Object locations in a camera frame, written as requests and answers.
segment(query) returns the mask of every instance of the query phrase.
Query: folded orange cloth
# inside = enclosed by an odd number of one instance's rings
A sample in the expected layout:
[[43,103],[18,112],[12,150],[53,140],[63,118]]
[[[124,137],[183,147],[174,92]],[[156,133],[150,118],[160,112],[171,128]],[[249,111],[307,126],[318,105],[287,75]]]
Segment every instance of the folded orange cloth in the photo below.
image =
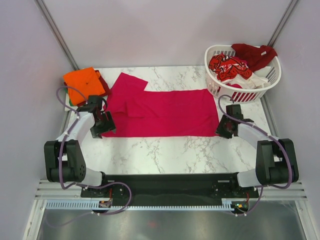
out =
[[[69,72],[63,76],[63,79],[67,86],[76,88],[86,98],[89,95],[102,95],[106,93],[93,67]],[[73,89],[68,88],[68,94],[73,105],[84,101],[84,98]]]

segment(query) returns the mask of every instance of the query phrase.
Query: clothes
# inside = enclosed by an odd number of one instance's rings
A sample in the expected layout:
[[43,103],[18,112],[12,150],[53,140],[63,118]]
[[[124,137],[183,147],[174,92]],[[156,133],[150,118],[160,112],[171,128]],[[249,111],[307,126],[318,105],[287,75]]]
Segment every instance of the clothes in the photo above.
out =
[[[76,88],[86,98],[89,95],[106,93],[93,67],[69,72],[63,76],[63,79],[67,86]],[[73,105],[78,105],[84,101],[83,97],[73,89],[68,89],[68,95]]]
[[121,73],[108,96],[116,133],[104,137],[216,136],[217,107],[207,89],[144,91],[148,82]]
[[276,51],[272,47],[265,45],[255,47],[244,43],[236,43],[231,47],[235,50],[235,56],[245,60],[253,72],[264,68],[277,56]]
[[[101,76],[100,71],[99,70],[95,70],[95,73],[96,73],[97,77],[99,78],[99,81],[102,84],[102,87],[103,87],[103,89],[105,91],[105,93],[103,93],[103,94],[101,94],[99,96],[100,97],[105,97],[107,95],[110,95],[111,94],[110,88],[109,88],[108,84],[106,83],[106,81],[104,80],[104,78]],[[83,106],[85,103],[86,103],[85,101],[82,101],[82,102],[78,103],[77,106],[78,107]],[[70,104],[71,107],[75,106],[75,105],[72,104],[70,99],[69,99],[69,104]]]
[[270,85],[267,78],[256,76],[244,61],[223,53],[211,58],[209,69],[216,79],[235,88],[257,89]]

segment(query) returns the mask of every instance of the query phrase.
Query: gray wall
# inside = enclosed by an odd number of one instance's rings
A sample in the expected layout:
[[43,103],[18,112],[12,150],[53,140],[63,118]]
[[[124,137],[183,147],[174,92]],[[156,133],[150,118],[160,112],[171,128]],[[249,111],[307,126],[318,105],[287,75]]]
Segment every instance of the gray wall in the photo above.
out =
[[55,91],[71,70],[33,0],[1,1],[0,239],[22,239],[45,175],[43,145],[64,116]]
[[267,99],[281,137],[294,141],[317,225],[320,226],[320,28],[319,0],[303,0],[275,44],[282,66]]
[[203,65],[215,44],[267,44],[289,0],[44,0],[80,68]]

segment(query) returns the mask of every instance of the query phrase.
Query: laundry basket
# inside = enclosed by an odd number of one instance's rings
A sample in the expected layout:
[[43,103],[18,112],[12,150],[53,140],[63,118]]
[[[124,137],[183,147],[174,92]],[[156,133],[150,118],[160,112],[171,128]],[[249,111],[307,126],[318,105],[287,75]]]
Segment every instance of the laundry basket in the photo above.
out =
[[209,92],[216,98],[221,95],[229,95],[233,98],[236,103],[251,103],[259,98],[261,98],[267,90],[272,89],[281,78],[281,67],[279,59],[275,56],[272,61],[268,64],[270,66],[270,71],[265,75],[259,75],[259,77],[264,77],[268,79],[270,86],[257,89],[242,89],[232,86],[227,86],[217,80],[213,75],[211,70],[209,70],[209,62],[211,58],[218,54],[224,54],[226,56],[234,56],[236,54],[235,50],[231,45],[213,45],[205,51],[204,55],[204,65],[206,69],[205,83]]

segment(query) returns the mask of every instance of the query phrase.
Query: marble table top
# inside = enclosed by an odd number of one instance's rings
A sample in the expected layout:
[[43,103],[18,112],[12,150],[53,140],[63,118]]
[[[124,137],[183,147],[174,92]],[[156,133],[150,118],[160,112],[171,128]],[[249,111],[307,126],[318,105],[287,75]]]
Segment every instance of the marble table top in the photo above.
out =
[[[148,81],[147,91],[205,89],[204,66],[97,68],[111,88],[121,72]],[[224,109],[229,103],[221,102]],[[250,118],[270,132],[260,100],[241,105]],[[71,114],[69,123],[75,115]],[[131,137],[93,139],[81,144],[86,165],[106,174],[188,174],[242,172],[256,165],[256,150],[239,137]]]

